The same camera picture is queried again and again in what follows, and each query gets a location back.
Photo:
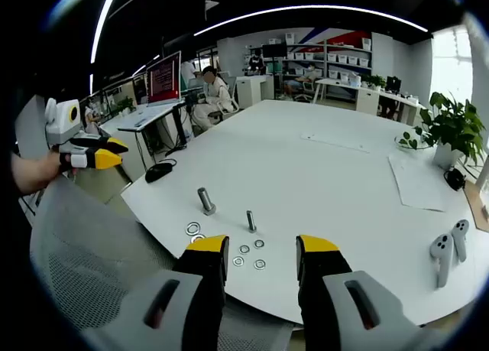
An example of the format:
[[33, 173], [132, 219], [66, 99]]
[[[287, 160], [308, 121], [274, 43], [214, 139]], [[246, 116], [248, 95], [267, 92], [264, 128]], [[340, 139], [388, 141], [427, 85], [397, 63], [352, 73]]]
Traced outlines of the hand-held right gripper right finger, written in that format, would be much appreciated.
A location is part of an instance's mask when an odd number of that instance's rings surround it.
[[296, 237], [298, 303], [307, 350], [441, 350], [447, 337], [419, 327], [401, 301], [365, 271], [354, 271], [339, 248]]

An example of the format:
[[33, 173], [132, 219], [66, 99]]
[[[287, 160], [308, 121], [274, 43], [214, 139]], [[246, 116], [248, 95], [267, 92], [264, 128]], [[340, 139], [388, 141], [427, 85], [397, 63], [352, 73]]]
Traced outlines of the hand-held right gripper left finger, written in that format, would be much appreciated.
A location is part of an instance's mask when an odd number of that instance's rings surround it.
[[92, 350], [215, 350], [229, 238], [190, 243], [170, 270], [141, 282], [122, 299], [118, 316], [83, 331]]

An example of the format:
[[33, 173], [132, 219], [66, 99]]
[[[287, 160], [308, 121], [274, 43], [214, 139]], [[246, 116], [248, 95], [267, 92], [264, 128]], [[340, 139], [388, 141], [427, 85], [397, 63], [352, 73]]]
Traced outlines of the person's left hand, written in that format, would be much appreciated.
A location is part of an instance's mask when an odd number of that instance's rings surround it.
[[71, 154], [52, 150], [37, 162], [37, 179], [42, 187], [46, 187], [52, 180], [64, 171], [68, 171], [71, 164]]

